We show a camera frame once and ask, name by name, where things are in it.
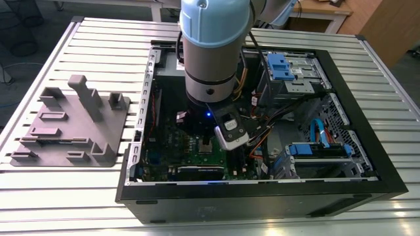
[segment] floor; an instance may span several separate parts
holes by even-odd
[[[39,52],[33,56],[18,58],[0,45],[0,62],[6,66],[21,62],[45,63],[75,15],[126,20],[153,20],[151,11],[146,7],[67,2],[65,11],[59,12],[51,1],[41,0],[38,3],[46,19],[46,23],[42,26],[33,28],[41,45]],[[6,10],[7,6],[0,1],[0,12]],[[167,10],[163,10],[163,21],[177,22],[177,18],[171,17]],[[42,66],[35,64],[23,64],[7,69],[9,74],[15,78],[15,83],[10,86],[0,83],[0,126],[7,124],[18,107],[18,104],[11,104],[22,100],[41,69]],[[420,105],[420,59],[414,59],[410,55],[405,55],[391,71],[415,102]]]

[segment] aluminum table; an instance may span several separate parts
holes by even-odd
[[[142,225],[115,203],[123,151],[134,135],[151,40],[177,40],[171,23],[75,18],[0,135],[0,234],[67,235],[419,235],[420,112],[366,41],[355,36],[254,29],[263,46],[329,50],[410,193],[330,218]],[[85,74],[101,95],[131,98],[111,168],[14,167],[11,153],[42,106],[46,86],[73,94],[67,80]]]

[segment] metal case frame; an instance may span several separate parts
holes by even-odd
[[[277,49],[313,52],[318,57],[379,181],[271,184],[262,180],[259,184],[177,185],[169,182],[131,186],[126,183],[127,165],[129,157],[141,154],[143,130],[139,129],[138,138],[126,151],[117,202],[126,204],[143,223],[334,216],[373,200],[390,199],[409,192],[330,53],[314,49]],[[154,58],[153,53],[142,93],[146,105],[150,94],[145,91],[153,82]],[[146,110],[141,106],[143,119]]]

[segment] table leg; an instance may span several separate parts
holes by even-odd
[[[162,6],[158,6],[155,4],[151,6],[153,20],[155,22],[162,22],[163,21],[162,14],[161,14],[161,9],[162,9]]]
[[[331,21],[326,33],[338,33],[347,16],[335,15],[334,20]]]

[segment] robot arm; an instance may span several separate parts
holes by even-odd
[[[297,0],[182,0],[181,27],[190,100],[211,110],[221,146],[233,150],[250,139],[230,98],[239,55],[258,19],[285,24]]]

